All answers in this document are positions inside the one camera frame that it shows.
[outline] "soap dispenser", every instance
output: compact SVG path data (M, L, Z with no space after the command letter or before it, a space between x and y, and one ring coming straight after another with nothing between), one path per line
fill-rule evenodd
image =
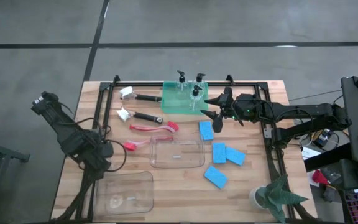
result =
M185 73L183 71L179 71L179 70L178 70L178 73L179 73L179 81L177 82L177 88L180 91L186 90L188 84L186 82Z
M201 88L205 87L205 81L203 80L203 77L205 74L199 73L197 74L197 77L195 80L193 80L193 86L198 85Z
M192 110L198 110L198 105L202 97L199 90L203 89L200 88L198 85L195 85L193 87L193 91L190 94L190 98L192 99L190 107Z

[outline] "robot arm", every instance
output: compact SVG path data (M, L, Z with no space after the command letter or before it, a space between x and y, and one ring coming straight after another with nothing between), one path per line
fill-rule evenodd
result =
M344 130L351 122L346 116L346 112L338 105L322 103L320 105L296 105L285 106L280 103L272 103L258 99L255 95L240 94L233 100L230 87L224 89L223 94L217 98L205 100L206 103L219 106L221 111L201 110L206 116L213 120L214 132L220 133L223 126L223 118L238 120L243 126L242 121L256 123L263 121L273 124L283 119L303 119L309 118L310 121L294 127L283 129L275 128L271 131L272 144L283 148L294 137L301 136L310 132L324 128L330 130Z
M57 141L64 154L77 164L83 162L85 165L85 178L80 192L60 217L47 222L64 223L72 217L92 184L102 179L103 174L110 168L111 163L106 158L113 155L112 144L103 141L100 133L84 130L74 122L62 111L62 104L55 94L45 91L32 104L31 109L37 115L43 116L56 132Z

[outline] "clear plastic container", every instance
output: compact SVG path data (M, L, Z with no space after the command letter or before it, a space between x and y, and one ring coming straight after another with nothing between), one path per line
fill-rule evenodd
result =
M153 175L104 174L96 183L94 216L105 217L130 213L149 212L154 205Z
M198 133L173 135L172 141L152 138L150 164L154 168L192 168L204 163L204 142Z

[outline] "gray floor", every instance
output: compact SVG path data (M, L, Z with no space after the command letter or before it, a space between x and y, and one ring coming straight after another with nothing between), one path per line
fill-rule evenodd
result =
M92 43L102 3L0 0L0 44ZM100 40L203 41L358 41L358 0L112 0ZM48 90L75 108L89 54L0 49L0 145L31 154L27 164L12 161L0 193L0 223L48 219L63 154L31 102ZM90 79L169 80L178 69L206 73L209 80L229 73L236 80L285 80L291 99L340 89L341 77L358 75L358 47L98 49ZM291 103L331 102L339 95ZM319 217L340 221L340 203L314 194Z

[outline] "bottle pump head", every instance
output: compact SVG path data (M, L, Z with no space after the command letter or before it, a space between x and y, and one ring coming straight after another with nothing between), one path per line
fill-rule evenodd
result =
M203 81L204 76L205 76L205 74L202 74L202 73L197 74L196 81L197 82Z
M179 73L179 82L180 83L184 83L185 82L185 80L186 80L186 78L185 78L185 73L183 72L183 71L179 71L178 70L178 73Z
M199 90L203 90L203 89L200 88L198 85L195 85L193 90L193 96L198 96Z

